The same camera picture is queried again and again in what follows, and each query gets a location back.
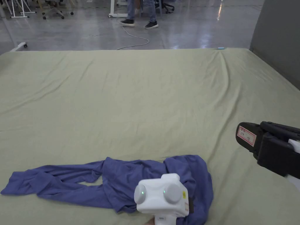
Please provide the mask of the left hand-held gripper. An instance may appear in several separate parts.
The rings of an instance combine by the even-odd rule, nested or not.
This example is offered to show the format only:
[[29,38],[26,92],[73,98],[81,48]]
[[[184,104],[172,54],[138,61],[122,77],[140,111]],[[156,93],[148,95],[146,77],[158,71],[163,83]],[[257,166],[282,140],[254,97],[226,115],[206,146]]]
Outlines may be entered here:
[[176,225],[178,218],[193,213],[195,179],[184,179],[176,173],[163,174],[160,178],[142,179],[134,191],[134,201],[140,213],[154,216],[155,225]]

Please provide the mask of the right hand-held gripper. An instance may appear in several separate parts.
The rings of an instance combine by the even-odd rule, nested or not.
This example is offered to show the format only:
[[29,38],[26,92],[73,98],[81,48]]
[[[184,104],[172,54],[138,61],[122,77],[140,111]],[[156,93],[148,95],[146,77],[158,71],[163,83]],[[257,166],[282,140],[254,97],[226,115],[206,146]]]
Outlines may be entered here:
[[293,185],[300,184],[299,140],[299,128],[273,122],[241,122],[236,129],[236,141],[253,154],[258,165]]

